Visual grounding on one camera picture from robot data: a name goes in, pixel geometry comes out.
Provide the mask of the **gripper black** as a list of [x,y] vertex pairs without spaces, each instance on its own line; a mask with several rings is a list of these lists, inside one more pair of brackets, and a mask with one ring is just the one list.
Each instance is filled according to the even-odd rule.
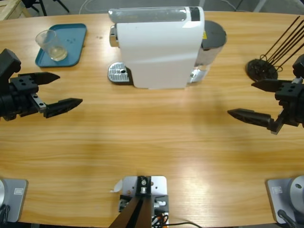
[[80,105],[83,99],[68,98],[46,105],[37,95],[38,85],[46,85],[60,76],[50,72],[18,74],[0,84],[0,116],[6,120],[44,113],[45,118],[67,113]]
[[302,80],[285,82],[284,80],[262,79],[251,85],[266,92],[275,93],[275,99],[282,106],[282,111],[276,120],[269,114],[258,113],[248,109],[228,110],[232,117],[257,126],[271,130],[272,134],[278,134],[284,124],[291,126],[304,125],[304,85]]

